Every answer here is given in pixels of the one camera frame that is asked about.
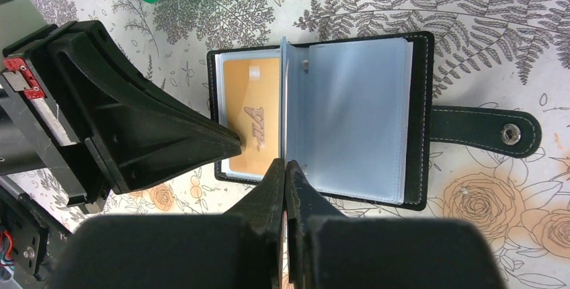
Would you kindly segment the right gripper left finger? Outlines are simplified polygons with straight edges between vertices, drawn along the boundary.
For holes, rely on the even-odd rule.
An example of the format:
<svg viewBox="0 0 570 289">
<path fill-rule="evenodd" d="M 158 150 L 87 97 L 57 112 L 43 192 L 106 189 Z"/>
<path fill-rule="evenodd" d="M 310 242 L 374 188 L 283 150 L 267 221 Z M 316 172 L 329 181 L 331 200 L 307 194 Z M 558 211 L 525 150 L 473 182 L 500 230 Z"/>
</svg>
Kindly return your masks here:
<svg viewBox="0 0 570 289">
<path fill-rule="evenodd" d="M 282 272 L 285 162 L 274 159 L 261 182 L 225 214 L 238 218 L 239 270 L 244 288 L 279 288 Z"/>
</svg>

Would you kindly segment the gold credit card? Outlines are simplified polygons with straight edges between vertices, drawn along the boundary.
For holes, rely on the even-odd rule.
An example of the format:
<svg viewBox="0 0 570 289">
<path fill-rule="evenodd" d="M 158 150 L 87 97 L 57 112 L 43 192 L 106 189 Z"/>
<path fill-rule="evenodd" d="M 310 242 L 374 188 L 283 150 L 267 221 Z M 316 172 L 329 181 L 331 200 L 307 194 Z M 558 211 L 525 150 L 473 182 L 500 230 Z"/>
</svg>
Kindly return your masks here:
<svg viewBox="0 0 570 289">
<path fill-rule="evenodd" d="M 242 142 L 242 153 L 223 167 L 228 173 L 260 179 L 280 156 L 280 59 L 222 62 L 225 122 Z"/>
</svg>

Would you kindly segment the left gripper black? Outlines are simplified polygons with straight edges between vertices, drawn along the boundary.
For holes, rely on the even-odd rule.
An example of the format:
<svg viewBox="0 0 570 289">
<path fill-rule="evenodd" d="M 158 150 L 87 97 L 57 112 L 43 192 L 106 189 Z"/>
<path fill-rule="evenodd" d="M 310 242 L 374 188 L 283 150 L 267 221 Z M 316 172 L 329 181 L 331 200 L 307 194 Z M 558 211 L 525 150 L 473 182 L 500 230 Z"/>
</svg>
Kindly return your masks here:
<svg viewBox="0 0 570 289">
<path fill-rule="evenodd" d="M 110 192 L 101 172 L 126 194 L 240 153 L 236 133 L 146 79 L 99 21 L 45 25 L 1 46 L 1 217 L 20 284 L 48 277 L 69 232 L 31 197 L 8 199 L 8 175 L 49 170 L 64 207 L 87 215 Z"/>
</svg>

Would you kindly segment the black card holder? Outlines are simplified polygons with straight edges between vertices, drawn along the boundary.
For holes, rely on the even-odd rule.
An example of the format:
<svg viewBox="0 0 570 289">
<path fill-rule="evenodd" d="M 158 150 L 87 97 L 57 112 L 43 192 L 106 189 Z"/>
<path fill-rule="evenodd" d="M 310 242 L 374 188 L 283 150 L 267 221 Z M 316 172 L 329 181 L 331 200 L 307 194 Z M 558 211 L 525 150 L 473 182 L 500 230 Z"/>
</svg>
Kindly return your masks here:
<svg viewBox="0 0 570 289">
<path fill-rule="evenodd" d="M 211 116 L 228 128 L 223 61 L 278 57 L 279 157 L 297 161 L 326 196 L 422 210 L 432 142 L 526 158 L 542 139 L 538 120 L 527 112 L 435 106 L 434 52 L 427 31 L 213 50 L 206 57 Z M 262 180 L 228 173 L 223 164 L 230 158 L 215 163 L 217 179 Z"/>
</svg>

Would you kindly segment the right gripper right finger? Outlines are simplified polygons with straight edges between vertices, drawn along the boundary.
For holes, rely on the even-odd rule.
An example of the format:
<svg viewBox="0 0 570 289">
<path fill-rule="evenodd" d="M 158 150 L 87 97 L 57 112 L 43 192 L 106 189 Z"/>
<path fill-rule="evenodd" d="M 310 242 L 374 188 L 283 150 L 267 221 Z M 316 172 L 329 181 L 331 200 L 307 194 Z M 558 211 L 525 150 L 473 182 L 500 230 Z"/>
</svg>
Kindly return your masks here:
<svg viewBox="0 0 570 289">
<path fill-rule="evenodd" d="M 308 181 L 299 163 L 286 164 L 289 279 L 295 288 L 342 288 L 342 231 L 347 220 Z"/>
</svg>

